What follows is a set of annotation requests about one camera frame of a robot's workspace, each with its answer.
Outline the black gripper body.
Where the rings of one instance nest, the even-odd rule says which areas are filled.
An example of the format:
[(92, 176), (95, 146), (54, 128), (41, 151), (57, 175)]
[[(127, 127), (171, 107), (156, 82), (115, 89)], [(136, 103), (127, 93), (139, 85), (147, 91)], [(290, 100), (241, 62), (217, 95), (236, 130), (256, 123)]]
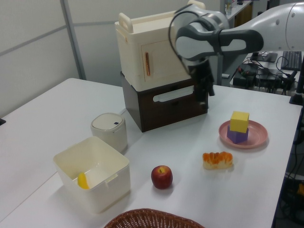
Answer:
[(188, 70), (189, 75), (198, 83), (203, 81), (209, 81), (210, 83), (213, 83), (213, 74), (209, 60), (207, 58), (203, 58), (195, 62), (190, 62), (188, 65)]

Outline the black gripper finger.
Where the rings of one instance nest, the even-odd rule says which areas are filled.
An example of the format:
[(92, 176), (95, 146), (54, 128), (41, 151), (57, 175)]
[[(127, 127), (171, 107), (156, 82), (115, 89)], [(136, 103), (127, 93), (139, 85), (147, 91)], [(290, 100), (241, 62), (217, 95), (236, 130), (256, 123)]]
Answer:
[(197, 102), (199, 102), (200, 105), (207, 105), (207, 99), (208, 99), (208, 91), (207, 91), (207, 81), (206, 79), (200, 80), (200, 82), (195, 85), (194, 93)]
[(214, 84), (214, 78), (212, 75), (209, 75), (206, 77), (206, 87), (207, 91), (209, 93), (209, 96), (214, 96), (214, 90), (213, 90), (213, 84)]

